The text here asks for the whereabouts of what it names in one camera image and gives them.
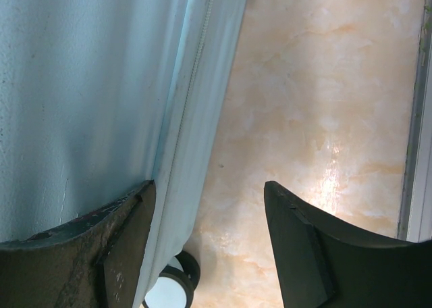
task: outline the beige marble floor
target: beige marble floor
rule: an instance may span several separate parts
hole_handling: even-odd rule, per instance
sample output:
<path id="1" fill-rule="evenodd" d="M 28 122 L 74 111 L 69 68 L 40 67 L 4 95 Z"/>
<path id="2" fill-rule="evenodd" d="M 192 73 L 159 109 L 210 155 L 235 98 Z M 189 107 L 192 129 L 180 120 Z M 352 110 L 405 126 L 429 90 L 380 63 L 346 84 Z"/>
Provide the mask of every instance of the beige marble floor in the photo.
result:
<path id="1" fill-rule="evenodd" d="M 194 233 L 194 308 L 283 307 L 276 180 L 393 236 L 424 0 L 249 0 Z"/>

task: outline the caster wheel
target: caster wheel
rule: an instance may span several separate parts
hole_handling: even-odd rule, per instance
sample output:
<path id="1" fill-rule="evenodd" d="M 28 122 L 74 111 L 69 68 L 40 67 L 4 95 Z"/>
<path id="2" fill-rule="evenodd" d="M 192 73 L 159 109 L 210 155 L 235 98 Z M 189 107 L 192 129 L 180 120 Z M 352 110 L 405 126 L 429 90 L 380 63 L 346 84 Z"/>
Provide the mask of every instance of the caster wheel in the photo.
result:
<path id="1" fill-rule="evenodd" d="M 187 275 L 168 265 L 159 274 L 142 305 L 144 308 L 190 308 L 193 299 L 194 286 Z"/>
<path id="2" fill-rule="evenodd" d="M 198 286 L 198 283 L 200 282 L 200 265 L 198 264 L 196 259 L 191 256 L 191 254 L 185 251 L 182 251 L 179 255 L 176 255 L 175 258 L 180 262 L 184 273 L 188 276 L 195 290 Z"/>

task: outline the marble tile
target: marble tile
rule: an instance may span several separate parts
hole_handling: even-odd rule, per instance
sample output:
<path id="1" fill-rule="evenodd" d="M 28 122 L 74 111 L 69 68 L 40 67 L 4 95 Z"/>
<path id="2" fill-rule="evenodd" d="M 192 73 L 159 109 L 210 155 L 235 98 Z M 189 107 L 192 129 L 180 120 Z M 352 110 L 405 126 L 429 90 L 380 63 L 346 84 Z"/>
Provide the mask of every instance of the marble tile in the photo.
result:
<path id="1" fill-rule="evenodd" d="M 194 233 L 194 306 L 283 307 L 263 187 L 394 236 L 424 0 L 249 0 Z"/>

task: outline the black wheel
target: black wheel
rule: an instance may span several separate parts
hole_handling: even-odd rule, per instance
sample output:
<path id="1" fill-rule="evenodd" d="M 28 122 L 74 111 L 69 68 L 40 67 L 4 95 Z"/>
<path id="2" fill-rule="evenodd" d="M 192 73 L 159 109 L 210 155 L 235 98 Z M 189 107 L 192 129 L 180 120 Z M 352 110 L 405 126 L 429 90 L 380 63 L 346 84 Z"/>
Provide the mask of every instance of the black wheel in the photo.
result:
<path id="1" fill-rule="evenodd" d="M 196 259 L 191 256 L 188 252 L 182 251 L 179 255 L 175 256 L 175 258 L 182 265 L 184 273 L 188 276 L 192 285 L 194 286 L 194 290 L 198 286 L 201 277 L 201 269 L 200 265 L 196 261 Z"/>
<path id="2" fill-rule="evenodd" d="M 194 286 L 187 275 L 172 266 L 159 274 L 155 286 L 146 294 L 145 308 L 190 308 Z"/>

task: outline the light blue metal surface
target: light blue metal surface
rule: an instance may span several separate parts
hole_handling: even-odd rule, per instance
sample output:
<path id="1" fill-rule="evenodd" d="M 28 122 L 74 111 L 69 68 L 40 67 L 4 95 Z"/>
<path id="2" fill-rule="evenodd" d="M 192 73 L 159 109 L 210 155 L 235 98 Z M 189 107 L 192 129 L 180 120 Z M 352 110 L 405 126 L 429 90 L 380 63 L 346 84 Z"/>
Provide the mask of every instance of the light blue metal surface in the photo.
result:
<path id="1" fill-rule="evenodd" d="M 152 178 L 186 0 L 0 0 L 0 241 Z"/>

